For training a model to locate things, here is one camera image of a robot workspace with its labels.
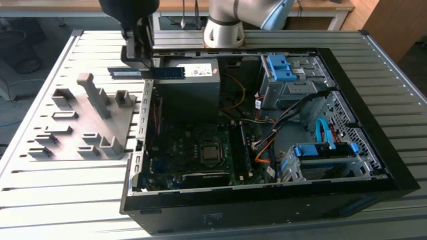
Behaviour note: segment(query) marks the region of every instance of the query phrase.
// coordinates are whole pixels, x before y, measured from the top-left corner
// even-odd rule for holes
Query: blue plastic clip
[[[350,144],[350,147],[351,147],[351,149],[354,151],[354,154],[359,154],[361,149],[359,149],[358,143],[353,142]]]
[[[297,157],[301,157],[303,155],[301,148],[297,146],[294,147],[295,155]]]
[[[318,120],[315,121],[315,139],[318,143],[322,143],[321,127],[323,127],[325,141],[329,143],[330,149],[337,149],[333,131],[330,130],[329,122],[325,118],[318,118]]]
[[[282,55],[269,55],[269,64],[275,81],[297,81],[297,75],[291,71],[291,63],[287,57]]]

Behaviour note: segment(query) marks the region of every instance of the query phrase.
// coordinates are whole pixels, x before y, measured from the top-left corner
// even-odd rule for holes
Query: metal profile table
[[[417,178],[421,190],[382,202],[349,218],[269,225],[253,228],[158,235],[159,238],[225,239],[406,239],[427,238],[427,101],[373,38],[359,32],[246,32],[249,47],[331,48],[351,82]],[[0,161],[2,239],[103,239],[150,237],[119,214],[130,155],[122,160],[28,161],[26,151],[43,124],[38,112],[51,104],[58,86],[76,84],[76,75],[91,72],[106,91],[142,94],[144,81],[112,80],[107,67],[120,61],[124,44],[118,31],[75,32],[30,108]],[[199,31],[162,31],[156,48],[200,48]],[[136,123],[139,112],[134,112]],[[134,149],[131,126],[126,149]]]

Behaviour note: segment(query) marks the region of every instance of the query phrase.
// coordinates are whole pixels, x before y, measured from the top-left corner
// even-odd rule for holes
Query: wire
[[[199,12],[199,0],[194,2],[194,18],[195,18],[195,29],[199,29],[199,20],[200,20],[200,12]]]
[[[258,163],[270,164],[270,160],[269,159],[258,159],[257,162]]]
[[[265,121],[263,119],[261,119],[261,109],[258,109],[257,114],[255,114],[255,118],[258,121]],[[269,122],[275,123],[277,121],[273,118],[269,118]]]
[[[337,134],[337,132],[335,132],[335,130],[334,130],[334,128],[333,128],[331,126],[329,127],[329,129],[330,129],[331,132],[333,132],[334,141],[339,143],[339,142],[342,141],[339,135]]]
[[[18,84],[27,83],[27,82],[44,82],[44,81],[46,80],[43,80],[43,79],[28,79],[28,80],[14,82],[11,85],[8,85],[8,87],[12,87],[12,86],[15,86]]]
[[[274,140],[277,139],[277,137],[274,137],[270,142],[266,144],[266,146],[263,147],[263,149],[261,150],[259,154],[257,155],[257,158],[255,158],[255,162],[259,162],[259,158],[263,154],[263,152],[266,151],[266,149],[269,148],[269,146],[273,144]]]
[[[11,122],[11,123],[7,123],[7,124],[3,124],[3,125],[0,125],[0,128],[2,128],[2,127],[7,127],[7,126],[11,126],[11,125],[14,125],[14,124],[19,124],[22,121],[23,121],[23,120],[19,120],[19,121],[16,121],[16,122]]]
[[[152,149],[152,146],[154,146],[154,143],[155,143],[155,140],[156,140],[158,126],[159,126],[159,123],[158,123],[158,110],[156,110],[156,104],[155,103],[152,103],[152,116],[154,116],[154,135],[152,135],[152,139],[151,139],[151,142],[150,142],[148,150]]]
[[[180,28],[186,29],[186,0],[182,0],[182,20],[180,20]]]
[[[247,93],[246,93],[246,87],[243,86],[243,84],[239,82],[239,80],[238,80],[234,76],[229,75],[227,73],[222,73],[222,75],[230,77],[230,78],[239,84],[239,86],[241,86],[241,88],[242,88],[242,92],[243,92],[243,94],[242,94],[242,99],[241,99],[239,103],[238,103],[237,105],[234,105],[234,106],[229,106],[229,107],[222,108],[221,110],[223,111],[223,110],[230,110],[230,109],[234,109],[234,108],[239,107],[241,104],[242,104],[242,103],[245,102],[245,100],[246,100]]]
[[[269,121],[257,121],[257,120],[253,120],[253,119],[247,119],[247,118],[237,118],[237,117],[233,117],[229,113],[226,113],[225,111],[221,110],[221,112],[225,114],[225,116],[227,118],[230,118],[231,120],[241,120],[241,121],[247,121],[247,122],[253,122],[253,123],[257,123],[257,124],[269,124]]]
[[[303,5],[302,5],[301,0],[297,0],[297,1],[298,1],[298,14],[297,14],[297,16],[302,17],[303,16]]]

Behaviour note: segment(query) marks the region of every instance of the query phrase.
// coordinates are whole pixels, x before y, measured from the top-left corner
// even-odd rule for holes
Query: black cable
[[[195,0],[194,2],[194,16],[195,16],[195,29],[199,29],[199,18],[200,18],[200,13],[199,13],[199,0]]]
[[[254,144],[254,147],[258,148],[266,141],[269,141],[279,132],[282,129],[283,124],[295,117],[305,106],[305,104],[311,101],[315,98],[325,97],[330,95],[331,91],[334,89],[319,91],[318,93],[307,95],[305,98],[302,98],[293,106],[290,106],[282,113],[281,117],[277,119],[270,133]]]
[[[184,30],[186,29],[186,0],[182,0],[182,25],[180,28]]]
[[[301,0],[297,0],[298,1],[298,12],[299,12],[299,17],[303,16],[303,5],[302,5],[302,1]]]

